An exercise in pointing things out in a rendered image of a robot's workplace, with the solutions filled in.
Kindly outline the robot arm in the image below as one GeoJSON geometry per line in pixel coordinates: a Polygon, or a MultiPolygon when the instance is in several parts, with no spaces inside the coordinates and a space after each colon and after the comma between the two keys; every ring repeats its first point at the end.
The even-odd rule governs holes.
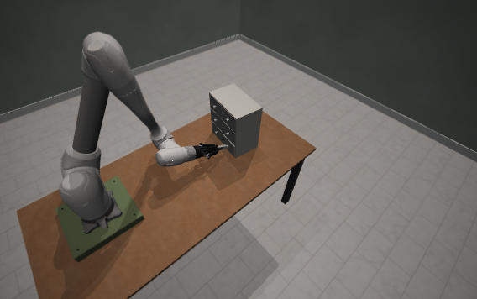
{"type": "Polygon", "coordinates": [[[181,165],[195,160],[197,152],[192,145],[180,147],[171,133],[157,124],[114,37],[101,32],[89,34],[83,41],[81,70],[85,77],[74,139],[61,158],[60,197],[81,218],[83,232],[89,234],[100,226],[108,227],[107,222],[123,214],[113,192],[106,191],[99,170],[101,150],[97,142],[109,92],[148,127],[158,149],[158,165],[181,165]]]}

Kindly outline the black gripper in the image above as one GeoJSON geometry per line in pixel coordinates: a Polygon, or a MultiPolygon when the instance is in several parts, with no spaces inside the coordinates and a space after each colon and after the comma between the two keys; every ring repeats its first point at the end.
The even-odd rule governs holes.
{"type": "Polygon", "coordinates": [[[214,156],[215,154],[218,153],[219,150],[225,150],[227,148],[227,145],[219,145],[215,146],[215,144],[202,144],[200,143],[199,146],[193,146],[197,152],[196,159],[201,158],[201,157],[207,157],[210,159],[210,157],[214,156]],[[210,153],[210,154],[209,154],[210,153]]]}

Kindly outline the dark grey drawer front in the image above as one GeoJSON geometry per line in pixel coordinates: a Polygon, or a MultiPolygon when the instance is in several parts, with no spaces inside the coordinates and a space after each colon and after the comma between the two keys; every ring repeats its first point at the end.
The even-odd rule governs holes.
{"type": "Polygon", "coordinates": [[[222,119],[211,109],[212,121],[223,131],[222,119]]]}
{"type": "Polygon", "coordinates": [[[235,132],[223,121],[223,133],[231,140],[235,145],[235,132]]]}
{"type": "Polygon", "coordinates": [[[212,131],[223,142],[223,132],[218,128],[218,126],[213,121],[212,121],[212,131]]]}
{"type": "Polygon", "coordinates": [[[223,144],[227,145],[227,150],[231,153],[233,157],[235,157],[235,146],[233,143],[223,134],[223,144]]]}
{"type": "Polygon", "coordinates": [[[222,118],[222,105],[210,94],[211,108],[222,118]]]}
{"type": "Polygon", "coordinates": [[[223,107],[223,121],[235,132],[236,119],[223,107]]]}

